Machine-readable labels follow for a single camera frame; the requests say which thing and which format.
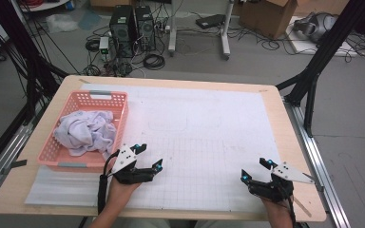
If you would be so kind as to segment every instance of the crumpled towel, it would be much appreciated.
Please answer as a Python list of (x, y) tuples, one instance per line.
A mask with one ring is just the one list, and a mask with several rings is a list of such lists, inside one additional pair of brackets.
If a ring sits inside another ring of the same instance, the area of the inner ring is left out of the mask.
[(75, 111), (61, 117), (53, 135), (69, 149), (71, 156), (82, 156), (93, 150), (111, 153), (117, 132), (112, 119), (110, 111)]

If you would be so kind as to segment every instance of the cable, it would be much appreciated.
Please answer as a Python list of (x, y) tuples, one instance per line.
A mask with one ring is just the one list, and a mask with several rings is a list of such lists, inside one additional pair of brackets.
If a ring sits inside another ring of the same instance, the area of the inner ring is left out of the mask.
[(158, 70), (165, 66), (164, 57), (157, 54), (148, 54), (144, 57), (144, 67), (150, 70)]

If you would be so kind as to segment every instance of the desk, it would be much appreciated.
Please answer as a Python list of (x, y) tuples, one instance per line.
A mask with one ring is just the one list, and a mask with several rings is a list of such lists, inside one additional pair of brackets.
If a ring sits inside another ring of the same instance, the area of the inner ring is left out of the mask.
[[(83, 84), (162, 86), (259, 93), (265, 104), (280, 158), (283, 161), (288, 161), (299, 170), (305, 173), (310, 173), (306, 161), (303, 158), (295, 131), (290, 123), (286, 109), (283, 106), (279, 92), (272, 85), (240, 85), (150, 79), (68, 76), (61, 84), (40, 123), (38, 123), (33, 134), (29, 138), (29, 142), (18, 158), (19, 161), (28, 160), (28, 164), (26, 166), (13, 168), (0, 188), (0, 214), (97, 215), (97, 209), (94, 207), (36, 206), (24, 204), (39, 168), (39, 164), (36, 159), (38, 151), (40, 151), (43, 147), (43, 143), (54, 125), (56, 117), (66, 102), (68, 93), (71, 90), (79, 89)], [(295, 212), (299, 221), (325, 220), (325, 210), (314, 185), (295, 183), (295, 198)], [(266, 215), (263, 213), (248, 214), (149, 209), (125, 209), (121, 213), (120, 217), (266, 220)]]

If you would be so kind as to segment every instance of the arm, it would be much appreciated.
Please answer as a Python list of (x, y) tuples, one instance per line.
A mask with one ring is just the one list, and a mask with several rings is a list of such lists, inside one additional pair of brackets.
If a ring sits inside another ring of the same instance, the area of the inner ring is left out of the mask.
[(135, 189), (137, 189), (140, 185), (140, 183), (121, 184), (113, 178), (109, 186), (109, 195), (106, 207), (89, 227), (111, 227), (112, 223), (129, 202), (133, 191), (135, 191)]
[(261, 199), (268, 213), (269, 223), (272, 228), (293, 228), (289, 209), (281, 204), (274, 203), (268, 199)]

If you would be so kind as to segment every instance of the black bracket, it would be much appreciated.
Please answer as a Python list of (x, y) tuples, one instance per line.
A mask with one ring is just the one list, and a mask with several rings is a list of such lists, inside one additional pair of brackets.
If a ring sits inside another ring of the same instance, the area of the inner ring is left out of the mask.
[(321, 42), (308, 66), (295, 77), (276, 85), (278, 90), (295, 85), (284, 97), (285, 101), (293, 106), (300, 106), (301, 100), (307, 94), (304, 128), (311, 138), (313, 137), (311, 125), (318, 77), (363, 15), (365, 15), (365, 0), (349, 1), (332, 29), (326, 33), (326, 38)]

